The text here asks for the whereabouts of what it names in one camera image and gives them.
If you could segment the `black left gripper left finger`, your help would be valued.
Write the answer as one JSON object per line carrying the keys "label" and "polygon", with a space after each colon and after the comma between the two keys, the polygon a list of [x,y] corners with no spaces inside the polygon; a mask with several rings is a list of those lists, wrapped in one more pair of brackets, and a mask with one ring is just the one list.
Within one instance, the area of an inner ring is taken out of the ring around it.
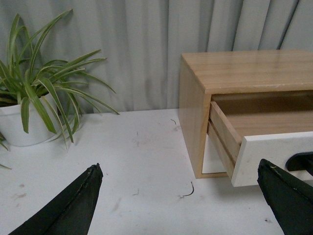
{"label": "black left gripper left finger", "polygon": [[12,235],[86,235],[96,208],[103,172],[99,164],[87,168]]}

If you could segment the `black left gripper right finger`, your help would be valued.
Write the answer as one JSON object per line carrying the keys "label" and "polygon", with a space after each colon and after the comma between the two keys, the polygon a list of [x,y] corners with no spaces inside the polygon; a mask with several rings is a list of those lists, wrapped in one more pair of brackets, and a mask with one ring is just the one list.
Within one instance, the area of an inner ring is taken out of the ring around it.
{"label": "black left gripper right finger", "polygon": [[313,187],[266,159],[258,166],[258,185],[285,235],[313,233]]}

